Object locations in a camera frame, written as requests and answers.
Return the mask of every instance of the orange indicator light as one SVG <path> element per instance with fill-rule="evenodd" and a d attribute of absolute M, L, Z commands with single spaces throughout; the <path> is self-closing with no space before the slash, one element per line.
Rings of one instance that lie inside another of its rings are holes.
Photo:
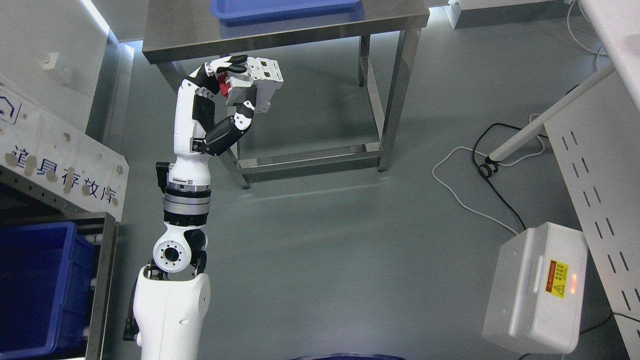
<path fill-rule="evenodd" d="M 575 285 L 578 282 L 578 275 L 571 274 L 571 287 L 569 288 L 569 292 L 575 294 Z"/>

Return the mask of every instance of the white cable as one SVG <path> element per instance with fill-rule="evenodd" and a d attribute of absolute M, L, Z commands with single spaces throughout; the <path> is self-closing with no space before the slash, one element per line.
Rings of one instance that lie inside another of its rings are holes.
<path fill-rule="evenodd" d="M 569 23 L 569 16 L 571 15 L 571 10 L 573 9 L 574 5 L 575 5 L 575 3 L 571 3 L 571 6 L 569 6 L 569 11 L 566 13 L 566 28 L 567 28 L 567 30 L 569 30 L 569 34 L 571 35 L 571 37 L 573 38 L 573 41 L 575 41 L 576 44 L 580 45 L 581 48 L 585 49 L 586 51 L 590 52 L 591 54 L 597 55 L 598 51 L 591 50 L 588 47 L 582 45 L 582 43 L 579 42 L 578 39 L 575 38 L 575 35 L 573 34 L 573 31 L 571 30 L 571 25 Z"/>
<path fill-rule="evenodd" d="M 600 50 L 598 50 L 598 54 L 596 55 L 596 70 L 600 70 L 600 56 L 603 55 L 602 50 L 604 50 L 604 46 L 600 46 Z"/>
<path fill-rule="evenodd" d="M 436 176 L 436 172 L 435 172 L 435 171 L 436 171 L 436 169 L 437 169 L 437 168 L 438 168 L 442 163 L 444 163 L 445 161 L 447 161 L 447 159 L 449 159 L 449 158 L 451 157 L 451 154 L 453 154 L 456 150 L 460 150 L 460 149 L 465 149 L 465 150 L 468 150 L 468 151 L 473 151 L 472 149 L 469 149 L 468 147 L 465 147 L 465 146 L 458 146 L 457 148 L 453 149 L 453 150 L 449 153 L 449 155 L 447 155 L 444 159 L 442 159 L 439 163 L 437 163 L 437 164 L 433 167 L 433 169 L 431 169 L 431 175 L 433 176 L 433 178 L 434 178 L 434 179 L 436 179 L 436 181 L 438 181 L 440 184 L 442 184 L 442 186 L 444 186 L 444 187 L 446 187 L 447 189 L 449 189 L 449 191 L 451 192 L 451 194 L 453 194 L 453 197 L 455 197 L 455 198 L 456 198 L 456 201 L 458 201 L 458 204 L 460 204 L 460 206 L 462 206 L 463 208 L 465 208 L 465 209 L 467 209 L 467 210 L 471 211 L 471 212 L 472 212 L 472 213 L 474 213 L 474 214 L 480 215 L 480 216 L 485 217 L 485 218 L 487 218 L 487 219 L 489 219 L 489 220 L 493 220 L 494 222 L 496 222 L 496 223 L 500 224 L 500 226 L 504 227 L 505 229 L 507 229 L 507 230 L 511 231 L 513 234 L 517 235 L 518 233 L 517 233 L 514 229 L 510 228 L 510 227 L 509 227 L 507 224 L 505 224 L 504 222 L 501 222 L 500 220 L 497 220 L 496 218 L 493 218 L 493 217 L 491 217 L 491 216 L 489 216 L 489 215 L 487 215 L 487 214 L 483 214 L 483 213 L 481 213 L 480 211 L 473 210 L 472 208 L 468 207 L 467 205 L 464 205 L 464 204 L 462 203 L 462 201 L 460 201 L 460 198 L 456 195 L 456 192 L 454 192 L 454 191 L 453 191 L 453 189 L 452 189 L 449 185 L 445 184 L 442 180 L 440 180 L 440 179 Z M 483 154 L 482 152 L 479 152 L 479 151 L 476 151 L 476 154 L 479 154 L 479 155 L 481 155 L 481 156 L 486 157 L 486 155 L 485 155 L 485 154 Z"/>
<path fill-rule="evenodd" d="M 584 10 L 582 10 L 582 5 L 580 4 L 580 1 L 576 0 L 576 3 L 578 3 L 578 8 L 580 9 L 580 13 L 582 14 L 582 17 L 584 18 L 584 20 L 587 20 L 587 22 L 591 22 L 587 17 L 587 15 L 584 14 Z"/>
<path fill-rule="evenodd" d="M 531 124 L 531 122 L 534 120 L 533 117 L 539 117 L 540 114 L 533 114 L 529 116 L 529 123 Z M 509 164 L 503 164 L 503 163 L 498 163 L 498 165 L 503 166 L 503 167 L 512 167 L 513 165 L 516 165 L 517 163 L 521 162 L 522 160 L 526 159 L 526 158 L 531 158 L 533 156 L 537 156 L 542 154 L 543 152 L 545 152 L 545 150 L 547 149 L 547 147 L 545 147 L 545 142 L 542 141 L 542 138 L 540 136 L 536 136 L 536 139 L 538 139 L 538 142 L 540 143 L 540 146 L 542 147 L 542 150 L 535 152 L 533 154 L 529 154 L 529 155 L 525 155 L 522 156 L 520 159 L 517 159 L 516 161 L 509 163 Z"/>
<path fill-rule="evenodd" d="M 539 117 L 539 116 L 540 116 L 540 114 L 533 114 L 533 115 L 530 115 L 530 116 L 529 116 L 529 123 L 531 123 L 531 122 L 534 120 L 534 117 Z M 538 142 L 539 142 L 539 143 L 540 143 L 540 145 L 542 146 L 542 150 L 540 150 L 540 151 L 538 151 L 538 152 L 535 152 L 534 154 L 528 154 L 528 155 L 522 156 L 520 159 L 517 159 L 516 161 L 514 161 L 514 162 L 512 162 L 512 163 L 509 163 L 509 164 L 498 163 L 498 165 L 503 166 L 503 167 L 510 167 L 510 166 L 516 165 L 517 163 L 521 162 L 522 160 L 524 160 L 524 159 L 526 159 L 526 158 L 530 158 L 530 157 L 532 157 L 532 156 L 537 156 L 537 155 L 542 154 L 542 153 L 545 151 L 545 149 L 546 149 L 546 147 L 545 147 L 545 142 L 544 142 L 544 141 L 542 141 L 542 138 L 541 138 L 540 136 L 536 136 L 536 138 L 538 139 Z M 489 220 L 493 220 L 494 222 L 496 222 L 496 223 L 500 224 L 500 226 L 504 227 L 505 229 L 507 229 L 507 230 L 511 231 L 513 234 L 517 235 L 518 233 L 517 233 L 514 229 L 510 228 L 510 226 L 506 225 L 505 223 L 501 222 L 500 220 L 497 220 L 496 218 L 493 218 L 493 217 L 491 217 L 491 216 L 489 216 L 489 215 L 487 215 L 487 214 L 481 213 L 480 211 L 476 211 L 476 210 L 474 210 L 474 209 L 472 209 L 472 208 L 468 207 L 467 205 L 464 205 L 464 203 L 462 203 L 462 201 L 460 201 L 460 198 L 458 197 L 458 195 L 456 195 L 456 192 L 454 192 L 454 191 L 453 191 L 453 189 L 452 189 L 449 185 L 445 184 L 445 183 L 444 183 L 444 181 L 440 180 L 440 179 L 436 176 L 436 169 L 437 169 L 440 165 L 442 165 L 445 161 L 447 161 L 447 159 L 449 159 L 449 158 L 451 157 L 451 155 L 452 155 L 454 152 L 456 152 L 456 150 L 460 150 L 460 149 L 464 149 L 464 150 L 467 150 L 467 151 L 473 151 L 473 149 L 470 149 L 470 148 L 468 148 L 468 147 L 466 147 L 466 146 L 458 146 L 458 147 L 456 147 L 455 149 L 453 149 L 453 150 L 449 153 L 449 155 L 447 155 L 444 159 L 442 159 L 442 161 L 440 161 L 439 163 L 437 163 L 437 164 L 433 167 L 433 169 L 431 169 L 431 175 L 433 176 L 433 178 L 434 178 L 434 179 L 436 179 L 436 181 L 438 181 L 440 184 L 442 184 L 442 186 L 446 187 L 446 188 L 451 192 L 451 194 L 453 195 L 453 197 L 455 197 L 455 198 L 456 198 L 456 201 L 458 201 L 458 204 L 460 204 L 460 206 L 462 206 L 463 208 L 465 208 L 465 209 L 467 209 L 467 210 L 471 211 L 471 212 L 472 212 L 472 213 L 474 213 L 474 214 L 480 215 L 480 216 L 485 217 L 485 218 L 487 218 L 487 219 L 489 219 Z M 485 158 L 487 157 L 487 155 L 486 155 L 486 154 L 483 154 L 482 152 L 479 152 L 479 151 L 477 151 L 477 150 L 476 150 L 476 154 L 478 154 L 478 155 L 480 155 L 480 156 L 484 156 Z"/>

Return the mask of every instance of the perforated white panel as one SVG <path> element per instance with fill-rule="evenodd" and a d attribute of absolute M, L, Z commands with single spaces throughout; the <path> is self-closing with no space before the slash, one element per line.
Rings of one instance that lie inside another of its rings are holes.
<path fill-rule="evenodd" d="M 640 113 L 613 72 L 545 127 L 611 307 L 640 318 Z M 616 321 L 640 359 L 640 323 Z"/>

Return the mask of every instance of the white pole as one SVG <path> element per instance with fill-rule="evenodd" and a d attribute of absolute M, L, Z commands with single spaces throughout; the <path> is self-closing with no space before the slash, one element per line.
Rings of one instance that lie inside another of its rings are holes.
<path fill-rule="evenodd" d="M 577 88 L 573 89 L 569 94 L 560 99 L 557 103 L 551 106 L 547 111 L 540 115 L 536 120 L 533 120 L 529 125 L 525 126 L 522 130 L 513 135 L 504 144 L 500 145 L 497 149 L 489 154 L 485 162 L 498 163 L 507 158 L 507 156 L 513 154 L 516 150 L 521 148 L 529 140 L 536 137 L 537 134 L 542 131 L 545 122 L 551 119 L 555 114 L 560 112 L 564 107 L 569 105 L 572 101 L 576 100 L 578 96 L 587 92 L 591 87 L 597 84 L 600 80 L 606 78 L 614 71 L 613 65 L 609 64 L 602 70 L 591 75 L 587 80 L 580 84 Z"/>

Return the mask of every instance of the blue plastic bin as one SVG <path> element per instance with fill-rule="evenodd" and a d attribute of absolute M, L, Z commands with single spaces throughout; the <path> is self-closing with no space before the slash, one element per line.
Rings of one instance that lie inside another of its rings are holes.
<path fill-rule="evenodd" d="M 211 12 L 226 26 L 339 12 L 360 0 L 211 0 Z"/>
<path fill-rule="evenodd" d="M 0 359 L 79 347 L 93 245 L 56 222 L 0 228 L 0 249 Z"/>

